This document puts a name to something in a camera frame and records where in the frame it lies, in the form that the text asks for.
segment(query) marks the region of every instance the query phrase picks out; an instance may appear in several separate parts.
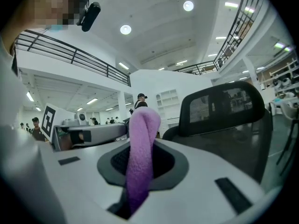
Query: purple towel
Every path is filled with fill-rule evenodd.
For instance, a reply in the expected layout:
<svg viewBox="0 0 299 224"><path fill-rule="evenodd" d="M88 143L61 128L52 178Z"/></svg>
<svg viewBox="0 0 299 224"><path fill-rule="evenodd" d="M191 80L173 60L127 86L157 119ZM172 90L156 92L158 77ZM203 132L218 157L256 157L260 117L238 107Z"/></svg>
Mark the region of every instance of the purple towel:
<svg viewBox="0 0 299 224"><path fill-rule="evenodd" d="M160 127L159 114L151 108L139 107L129 123L130 157L126 185L128 202L133 214L148 196L153 179L153 143Z"/></svg>

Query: balcony railing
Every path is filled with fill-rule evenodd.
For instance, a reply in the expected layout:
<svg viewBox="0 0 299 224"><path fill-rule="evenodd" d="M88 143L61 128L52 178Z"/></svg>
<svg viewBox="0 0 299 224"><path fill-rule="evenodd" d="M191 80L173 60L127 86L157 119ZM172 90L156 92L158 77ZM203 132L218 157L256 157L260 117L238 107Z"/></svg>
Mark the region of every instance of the balcony railing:
<svg viewBox="0 0 299 224"><path fill-rule="evenodd" d="M115 67L79 48L38 32L22 32L17 39L17 49L55 58L131 86L130 77Z"/></svg>
<svg viewBox="0 0 299 224"><path fill-rule="evenodd" d="M174 71L201 75L219 70L243 41L259 13L262 3L263 0L241 0L233 25L213 61L187 66Z"/></svg>

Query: recessed light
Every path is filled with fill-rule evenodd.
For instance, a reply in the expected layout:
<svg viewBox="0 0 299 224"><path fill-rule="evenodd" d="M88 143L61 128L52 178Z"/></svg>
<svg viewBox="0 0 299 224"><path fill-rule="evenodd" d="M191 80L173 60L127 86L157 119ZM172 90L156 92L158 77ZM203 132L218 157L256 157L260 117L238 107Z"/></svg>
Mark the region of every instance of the recessed light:
<svg viewBox="0 0 299 224"><path fill-rule="evenodd" d="M124 35L130 34L131 31L132 31L132 28L129 25L123 25L121 27L121 33L123 33Z"/></svg>
<svg viewBox="0 0 299 224"><path fill-rule="evenodd" d="M27 97L29 98L30 101L32 101L32 102L34 101L33 98L31 97L31 94L30 94L29 91L28 91L28 93L27 93Z"/></svg>
<svg viewBox="0 0 299 224"><path fill-rule="evenodd" d="M98 100L98 98L94 98L91 101L89 101L88 103L86 103L87 105L90 105L91 103L93 103L94 101Z"/></svg>
<svg viewBox="0 0 299 224"><path fill-rule="evenodd" d="M226 2L225 6L227 6L227 7L238 7L238 4L232 3L232 2Z"/></svg>
<svg viewBox="0 0 299 224"><path fill-rule="evenodd" d="M279 42L277 42L274 46L277 47L277 48L283 48L283 47L285 47L284 44L279 43Z"/></svg>
<svg viewBox="0 0 299 224"><path fill-rule="evenodd" d="M125 68L126 70L129 70L129 68L127 66L125 66L123 63L119 62L119 65L121 65L123 68Z"/></svg>
<svg viewBox="0 0 299 224"><path fill-rule="evenodd" d="M183 63L186 63L188 60L182 61L182 62L178 62L177 65L181 65Z"/></svg>
<svg viewBox="0 0 299 224"><path fill-rule="evenodd" d="M249 13L254 13L254 9L252 9L250 7L245 7L245 11L249 12Z"/></svg>
<svg viewBox="0 0 299 224"><path fill-rule="evenodd" d="M186 2L184 2L183 8L185 11L190 12L193 10L194 4L191 1L186 1Z"/></svg>

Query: office chair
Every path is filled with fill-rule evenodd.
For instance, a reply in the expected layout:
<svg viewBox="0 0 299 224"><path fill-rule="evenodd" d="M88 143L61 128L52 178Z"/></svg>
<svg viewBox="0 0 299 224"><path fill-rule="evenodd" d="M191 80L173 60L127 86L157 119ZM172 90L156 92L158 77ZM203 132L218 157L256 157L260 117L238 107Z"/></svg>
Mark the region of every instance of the office chair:
<svg viewBox="0 0 299 224"><path fill-rule="evenodd" d="M281 112L284 116L284 121L286 126L290 126L290 132L289 132L289 136L288 139L286 141L285 147L279 157L279 159L276 162L276 165L278 165L282 159L282 157L284 156L285 152L289 149L291 142L292 142L292 134L293 134L293 130L295 127L295 124L297 124L298 127L298 132L297 132L297 137L296 139L296 143L291 151L291 154L287 160L287 162L285 163L284 168L282 169L280 175L282 175L284 173L284 171L286 170L287 166L289 165L292 157L295 155L295 151L296 151L296 145L299 143L299 119L298 119L298 108L292 108L290 107L287 103L283 102L281 105Z"/></svg>
<svg viewBox="0 0 299 224"><path fill-rule="evenodd" d="M216 154L261 182L271 135L271 117L260 93L240 81L185 97L179 125L163 139Z"/></svg>

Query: fluorescent light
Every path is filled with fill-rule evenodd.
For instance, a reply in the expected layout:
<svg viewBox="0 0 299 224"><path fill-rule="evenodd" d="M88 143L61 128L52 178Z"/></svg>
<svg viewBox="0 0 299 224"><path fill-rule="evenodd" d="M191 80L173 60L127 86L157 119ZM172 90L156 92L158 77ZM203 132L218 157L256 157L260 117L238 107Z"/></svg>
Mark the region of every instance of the fluorescent light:
<svg viewBox="0 0 299 224"><path fill-rule="evenodd" d="M98 100L98 98L94 98L94 99L92 99L91 101L89 101L88 103L86 103L87 105L90 105L92 102L94 102L94 101L96 101L96 100Z"/></svg>
<svg viewBox="0 0 299 224"><path fill-rule="evenodd" d="M127 66L125 66L123 63L119 62L119 65L121 65L123 68L125 68L126 70L129 70L129 68Z"/></svg>
<svg viewBox="0 0 299 224"><path fill-rule="evenodd" d="M238 7L238 4L232 3L232 2L226 2L225 6L227 6L227 7Z"/></svg>
<svg viewBox="0 0 299 224"><path fill-rule="evenodd" d="M132 31L132 28L129 25L123 25L121 27L121 33L123 33L124 35L130 34L131 31Z"/></svg>
<svg viewBox="0 0 299 224"><path fill-rule="evenodd" d="M285 47L284 44L279 43L279 42L277 42L274 46L277 47L277 48L283 48L283 47Z"/></svg>
<svg viewBox="0 0 299 224"><path fill-rule="evenodd" d="M31 97L31 95L30 95L30 92L29 92L29 91L27 92L27 97L29 98L29 100L30 100L30 101L34 101L34 100L33 100L33 98Z"/></svg>
<svg viewBox="0 0 299 224"><path fill-rule="evenodd" d="M245 7L245 11L249 12L249 13L254 13L254 9L252 9L250 7Z"/></svg>
<svg viewBox="0 0 299 224"><path fill-rule="evenodd" d="M186 2L184 2L184 4L183 4L183 8L184 8L185 11L190 12L190 11L193 10L193 8L194 8L194 4L193 4L193 2L191 2L191 1L186 1Z"/></svg>
<svg viewBox="0 0 299 224"><path fill-rule="evenodd" d="M179 62L179 63L177 63L177 65L183 64L183 63L185 63L185 62L187 62L187 61L188 61L188 60L185 60L185 61Z"/></svg>

